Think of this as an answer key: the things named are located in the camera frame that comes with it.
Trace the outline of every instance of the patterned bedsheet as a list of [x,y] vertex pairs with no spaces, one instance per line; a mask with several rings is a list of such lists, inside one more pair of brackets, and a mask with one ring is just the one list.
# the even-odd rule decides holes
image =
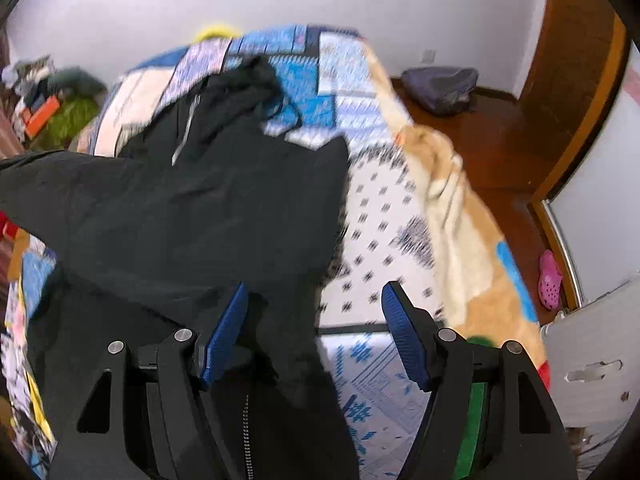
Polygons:
[[[320,330],[346,333],[323,335],[318,345],[337,385],[362,478],[393,477],[415,437],[428,394],[407,380],[390,335],[371,333],[384,323],[380,291],[389,280],[398,280],[414,304],[436,318],[442,310],[415,184],[392,140],[392,131],[411,121],[358,33],[291,25],[242,38],[213,38],[157,56],[119,78],[79,146],[94,155],[117,155],[129,138],[197,82],[255,54],[268,56],[287,96],[302,112],[303,126],[288,133],[287,140],[310,148],[337,135],[348,140],[350,186],[342,241],[332,265],[334,278],[318,304]],[[278,134],[294,123],[293,110],[285,107],[265,124],[265,132]],[[24,333],[54,264],[55,256],[33,239],[23,257],[21,280],[11,288],[2,334],[2,373],[19,428],[14,442],[41,478],[55,440],[24,359]]]

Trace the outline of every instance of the gray bag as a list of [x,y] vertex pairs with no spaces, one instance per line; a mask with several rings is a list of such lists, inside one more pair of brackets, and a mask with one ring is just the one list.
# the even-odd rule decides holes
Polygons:
[[407,93],[434,115],[454,115],[469,106],[478,70],[455,66],[411,68],[402,72]]

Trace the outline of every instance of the pink crocs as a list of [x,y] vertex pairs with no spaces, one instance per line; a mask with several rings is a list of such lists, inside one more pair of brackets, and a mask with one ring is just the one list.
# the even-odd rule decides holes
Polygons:
[[542,305],[547,310],[555,310],[560,304],[560,283],[562,282],[562,272],[558,269],[558,264],[554,254],[546,250],[540,256],[540,279],[538,280],[538,295]]

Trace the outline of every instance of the wall outlet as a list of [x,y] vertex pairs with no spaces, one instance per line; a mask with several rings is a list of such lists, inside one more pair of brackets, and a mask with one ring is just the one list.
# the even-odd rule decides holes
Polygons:
[[436,61],[436,51],[435,50],[425,50],[420,56],[420,62],[430,65],[434,61]]

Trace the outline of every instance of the zipper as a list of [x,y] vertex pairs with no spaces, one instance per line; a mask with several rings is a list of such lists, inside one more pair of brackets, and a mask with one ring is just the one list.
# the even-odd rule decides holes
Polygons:
[[182,140],[180,141],[180,144],[178,144],[178,147],[175,149],[174,154],[171,157],[172,166],[175,166],[175,163],[178,160],[178,157],[180,156],[180,154],[182,153],[182,150],[184,149],[184,145],[187,143],[187,138],[189,137],[189,130],[191,130],[191,121],[193,121],[193,115],[196,112],[196,108],[198,107],[199,104],[200,104],[200,94],[197,94],[196,97],[194,97],[193,101],[191,101],[191,106],[189,106],[189,117],[187,118],[187,126],[184,129],[184,135],[182,136]]
[[251,443],[249,442],[249,394],[242,409],[242,439],[244,440],[244,466],[247,480],[254,480],[254,465],[251,462]]

